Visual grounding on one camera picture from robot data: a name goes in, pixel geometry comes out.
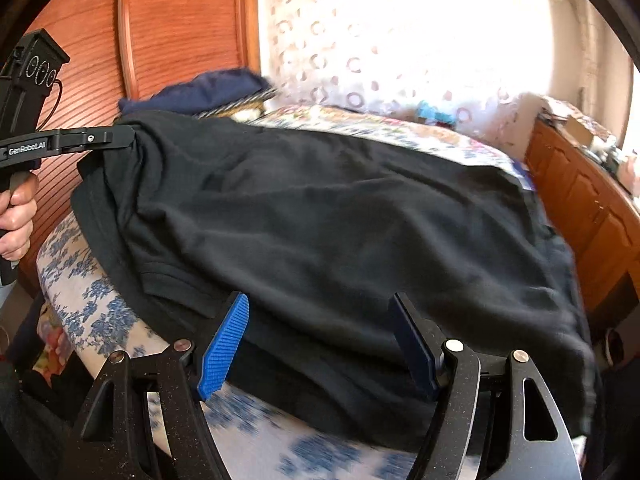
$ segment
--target metal screw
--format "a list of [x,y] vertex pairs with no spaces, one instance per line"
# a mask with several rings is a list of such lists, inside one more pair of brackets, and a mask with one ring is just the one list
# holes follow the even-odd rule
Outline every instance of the metal screw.
[[465,349],[465,346],[462,344],[462,342],[458,341],[457,339],[449,339],[445,343],[445,346],[452,352],[462,352],[463,349]]
[[516,359],[519,363],[526,363],[529,360],[529,354],[527,354],[524,350],[514,350],[513,358]]
[[189,348],[191,348],[191,341],[188,339],[178,339],[174,343],[174,349],[177,352],[186,352]]
[[123,359],[124,359],[124,352],[122,350],[116,350],[115,352],[112,352],[111,355],[109,356],[109,361],[111,361],[114,364],[122,362]]

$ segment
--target hand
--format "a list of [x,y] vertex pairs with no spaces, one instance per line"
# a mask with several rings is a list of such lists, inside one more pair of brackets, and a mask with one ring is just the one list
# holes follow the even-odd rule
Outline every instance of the hand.
[[[33,216],[36,214],[34,197],[38,184],[38,177],[31,173],[13,195],[9,190],[0,193],[0,229],[9,231],[0,238],[0,255],[5,260],[20,260],[29,250]],[[7,209],[9,199],[14,207]]]

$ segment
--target wooden cabinet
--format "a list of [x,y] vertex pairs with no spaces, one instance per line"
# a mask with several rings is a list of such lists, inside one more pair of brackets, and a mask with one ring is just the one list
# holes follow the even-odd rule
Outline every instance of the wooden cabinet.
[[614,323],[598,309],[625,275],[640,296],[640,214],[616,181],[541,121],[525,162],[548,218],[574,250],[585,309]]
[[587,310],[593,310],[616,285],[638,250],[637,243],[623,219],[606,208],[602,221],[576,265]]
[[544,166],[544,173],[538,177],[540,186],[538,193],[545,205],[549,218],[562,216],[565,210],[564,199],[568,185],[575,173],[575,167],[568,153],[569,150],[555,142],[549,143],[548,163]]
[[531,140],[529,141],[527,154],[525,155],[529,172],[531,173],[536,186],[538,185],[538,182],[542,181],[546,165],[549,162],[548,155],[551,150],[549,142],[549,136],[546,135],[545,131],[536,123],[536,126],[531,133]]
[[564,197],[563,207],[554,214],[555,226],[579,258],[585,244],[602,222],[605,192],[601,181],[577,168]]

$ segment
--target cardboard box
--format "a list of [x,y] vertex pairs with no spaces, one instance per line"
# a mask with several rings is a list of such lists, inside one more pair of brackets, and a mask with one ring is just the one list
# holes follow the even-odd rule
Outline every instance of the cardboard box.
[[588,122],[585,121],[585,119],[588,118],[583,116],[578,120],[573,116],[569,116],[566,124],[564,125],[564,130],[575,140],[580,142],[580,144],[588,148],[591,146],[591,141],[593,140],[595,133],[588,128]]

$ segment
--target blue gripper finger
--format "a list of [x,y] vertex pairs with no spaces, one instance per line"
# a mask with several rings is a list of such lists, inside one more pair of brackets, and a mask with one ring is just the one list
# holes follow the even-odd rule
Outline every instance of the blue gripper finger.
[[202,355],[202,371],[196,387],[201,400],[209,399],[222,388],[248,322],[249,299],[239,293]]
[[405,294],[394,294],[391,297],[388,315],[415,385],[429,399],[436,400],[440,394],[437,379],[439,368],[442,366],[440,347],[446,338],[435,323],[422,319]]

